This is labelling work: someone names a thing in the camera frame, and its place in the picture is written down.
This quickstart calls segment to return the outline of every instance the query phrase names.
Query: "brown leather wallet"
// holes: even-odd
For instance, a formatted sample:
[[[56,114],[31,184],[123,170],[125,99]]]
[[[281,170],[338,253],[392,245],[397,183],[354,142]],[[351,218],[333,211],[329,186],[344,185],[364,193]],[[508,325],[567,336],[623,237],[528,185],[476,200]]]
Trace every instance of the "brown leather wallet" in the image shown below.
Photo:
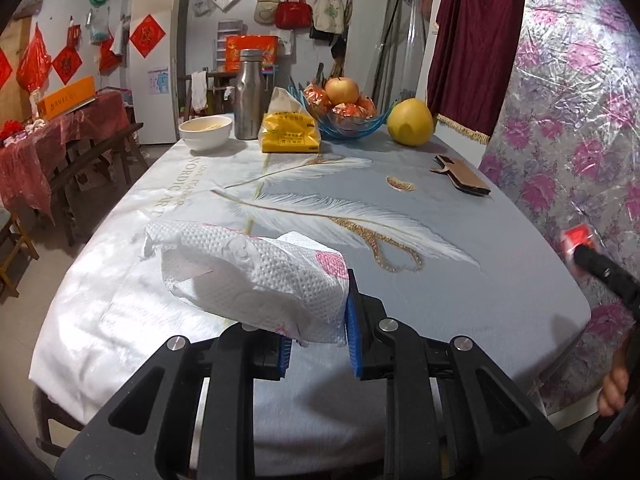
[[[460,191],[476,196],[484,196],[491,193],[491,189],[487,184],[485,184],[461,158],[436,155],[435,160],[440,164],[440,168],[431,168],[430,171],[449,175],[453,185]]]

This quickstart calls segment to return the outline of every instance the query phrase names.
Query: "white bowl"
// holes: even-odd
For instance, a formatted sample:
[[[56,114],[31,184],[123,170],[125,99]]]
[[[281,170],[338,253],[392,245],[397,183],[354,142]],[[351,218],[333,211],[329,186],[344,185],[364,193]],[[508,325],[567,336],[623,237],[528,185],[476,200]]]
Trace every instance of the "white bowl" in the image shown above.
[[[233,123],[231,117],[212,115],[186,121],[178,129],[184,143],[194,152],[208,152],[227,142]]]

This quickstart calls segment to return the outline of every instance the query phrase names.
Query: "curtain fringe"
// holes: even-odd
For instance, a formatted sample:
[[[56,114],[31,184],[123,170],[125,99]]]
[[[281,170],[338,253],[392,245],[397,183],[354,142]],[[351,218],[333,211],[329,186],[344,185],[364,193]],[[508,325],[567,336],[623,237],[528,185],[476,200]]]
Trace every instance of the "curtain fringe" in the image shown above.
[[[459,124],[456,121],[449,119],[448,117],[445,117],[443,115],[438,114],[436,116],[436,119],[441,123],[446,124],[449,128],[453,128],[458,133],[474,140],[475,142],[479,142],[480,144],[487,145],[489,143],[489,139],[491,138],[486,134],[471,130],[470,128],[467,128],[466,126],[463,126],[462,124]]]

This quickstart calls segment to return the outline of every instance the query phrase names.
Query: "blue glass fruit bowl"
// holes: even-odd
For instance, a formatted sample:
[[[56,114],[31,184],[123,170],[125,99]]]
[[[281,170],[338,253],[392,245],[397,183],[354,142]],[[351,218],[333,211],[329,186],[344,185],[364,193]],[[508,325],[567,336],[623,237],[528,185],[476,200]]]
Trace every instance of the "blue glass fruit bowl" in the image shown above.
[[[306,111],[318,121],[318,129],[320,130],[320,133],[333,139],[361,139],[362,137],[371,135],[379,129],[380,126],[386,123],[386,120],[391,113],[391,109],[393,108],[393,106],[391,106],[389,107],[389,110],[382,115],[378,115],[377,117],[370,119],[343,117],[332,110],[324,112],[315,105],[307,103],[300,86],[297,88],[295,84],[291,83],[287,90],[306,108]]]

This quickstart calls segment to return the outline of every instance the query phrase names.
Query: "cardboard box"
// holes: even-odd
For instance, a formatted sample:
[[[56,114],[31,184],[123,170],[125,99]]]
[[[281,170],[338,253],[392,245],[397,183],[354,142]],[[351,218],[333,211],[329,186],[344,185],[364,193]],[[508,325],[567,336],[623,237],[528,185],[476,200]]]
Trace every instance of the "cardboard box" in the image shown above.
[[[50,121],[94,98],[94,77],[87,76],[44,97],[38,103],[38,111],[41,118]]]
[[[278,51],[277,36],[227,36],[225,50],[225,70],[240,70],[240,51],[246,48],[259,48],[262,51],[262,69],[275,65]]]

